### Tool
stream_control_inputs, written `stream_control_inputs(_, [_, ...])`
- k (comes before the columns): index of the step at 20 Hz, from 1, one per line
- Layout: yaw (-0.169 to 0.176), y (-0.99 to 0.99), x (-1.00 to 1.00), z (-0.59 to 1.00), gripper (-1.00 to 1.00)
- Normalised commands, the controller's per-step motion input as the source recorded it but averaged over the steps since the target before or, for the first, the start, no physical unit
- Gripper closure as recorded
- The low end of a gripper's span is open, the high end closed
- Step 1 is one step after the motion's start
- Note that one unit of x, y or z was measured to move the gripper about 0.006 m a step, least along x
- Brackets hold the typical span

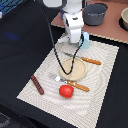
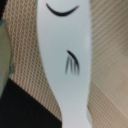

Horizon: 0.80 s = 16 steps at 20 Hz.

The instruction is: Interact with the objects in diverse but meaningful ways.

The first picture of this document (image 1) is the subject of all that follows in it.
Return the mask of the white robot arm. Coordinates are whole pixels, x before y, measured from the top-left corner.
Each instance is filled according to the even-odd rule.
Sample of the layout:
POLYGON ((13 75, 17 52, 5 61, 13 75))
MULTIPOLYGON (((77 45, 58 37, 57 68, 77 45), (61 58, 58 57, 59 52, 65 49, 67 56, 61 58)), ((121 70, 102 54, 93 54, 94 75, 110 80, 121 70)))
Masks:
POLYGON ((49 8, 61 8, 63 22, 71 43, 77 43, 84 25, 82 18, 82 0, 43 0, 49 8))

